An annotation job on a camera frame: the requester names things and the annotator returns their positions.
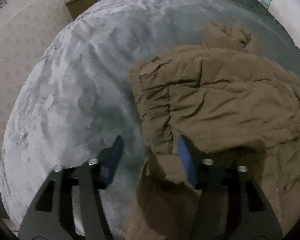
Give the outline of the brown puffer jacket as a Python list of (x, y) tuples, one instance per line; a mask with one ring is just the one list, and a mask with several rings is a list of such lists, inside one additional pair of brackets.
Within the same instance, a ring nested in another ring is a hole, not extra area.
[(148, 153), (127, 239), (190, 239), (201, 192), (178, 154), (185, 135), (205, 153), (264, 150), (257, 183), (283, 237), (300, 219), (300, 80), (262, 56), (254, 35), (206, 25), (201, 45), (178, 46), (129, 71)]

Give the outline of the grey plush bed blanket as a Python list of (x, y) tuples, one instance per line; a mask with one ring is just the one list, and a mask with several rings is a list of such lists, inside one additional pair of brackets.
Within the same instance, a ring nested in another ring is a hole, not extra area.
[(300, 49), (256, 1), (101, 0), (55, 37), (12, 109), (0, 168), (10, 219), (22, 223), (55, 165), (81, 165), (120, 135), (125, 153), (102, 193), (110, 228), (120, 239), (145, 160), (128, 71), (165, 49), (200, 44), (214, 20), (257, 35), (265, 56), (300, 78)]

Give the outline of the dark wooden nightstand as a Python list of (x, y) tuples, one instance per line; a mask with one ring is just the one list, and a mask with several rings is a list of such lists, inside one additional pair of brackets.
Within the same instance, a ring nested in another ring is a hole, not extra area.
[(75, 20), (80, 14), (98, 1), (99, 0), (70, 0), (66, 2), (65, 5), (69, 10), (72, 19)]

